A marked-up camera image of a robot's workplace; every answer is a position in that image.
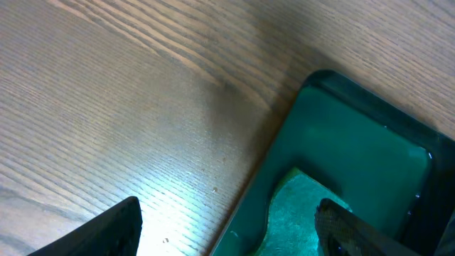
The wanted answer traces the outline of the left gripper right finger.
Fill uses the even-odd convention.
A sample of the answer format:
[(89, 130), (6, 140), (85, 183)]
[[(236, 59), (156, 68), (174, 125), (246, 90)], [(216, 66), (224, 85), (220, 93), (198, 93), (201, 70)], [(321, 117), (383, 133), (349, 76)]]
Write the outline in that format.
[(324, 255), (418, 256), (329, 198), (316, 207), (315, 229)]

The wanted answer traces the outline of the green sponge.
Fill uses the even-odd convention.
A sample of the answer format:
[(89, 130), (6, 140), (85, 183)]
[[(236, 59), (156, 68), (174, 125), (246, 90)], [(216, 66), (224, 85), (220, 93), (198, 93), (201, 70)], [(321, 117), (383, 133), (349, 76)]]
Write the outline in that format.
[(267, 212), (267, 229), (253, 255), (319, 256), (323, 254), (315, 228), (316, 208), (329, 198), (350, 210), (334, 192), (292, 168), (277, 184)]

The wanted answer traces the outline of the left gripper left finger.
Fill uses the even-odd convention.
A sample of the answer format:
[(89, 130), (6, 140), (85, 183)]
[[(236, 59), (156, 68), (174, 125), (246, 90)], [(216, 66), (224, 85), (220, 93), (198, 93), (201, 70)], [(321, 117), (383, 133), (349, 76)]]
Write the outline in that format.
[(30, 256), (136, 256), (141, 228), (139, 199), (130, 196)]

